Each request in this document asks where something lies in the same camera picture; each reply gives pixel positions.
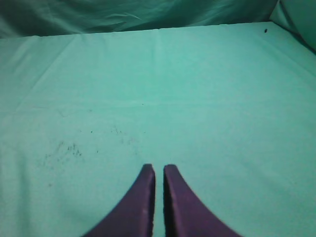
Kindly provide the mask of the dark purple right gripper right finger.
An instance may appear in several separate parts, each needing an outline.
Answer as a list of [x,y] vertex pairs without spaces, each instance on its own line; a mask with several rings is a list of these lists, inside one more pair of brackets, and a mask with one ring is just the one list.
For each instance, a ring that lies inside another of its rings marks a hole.
[[238,237],[197,197],[174,164],[163,169],[163,215],[167,237]]

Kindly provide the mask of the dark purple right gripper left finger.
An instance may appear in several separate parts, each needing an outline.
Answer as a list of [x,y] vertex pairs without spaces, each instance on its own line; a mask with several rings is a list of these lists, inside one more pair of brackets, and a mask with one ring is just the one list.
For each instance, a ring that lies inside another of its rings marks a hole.
[[151,164],[145,164],[119,203],[84,236],[151,237],[154,226],[155,194],[155,172]]

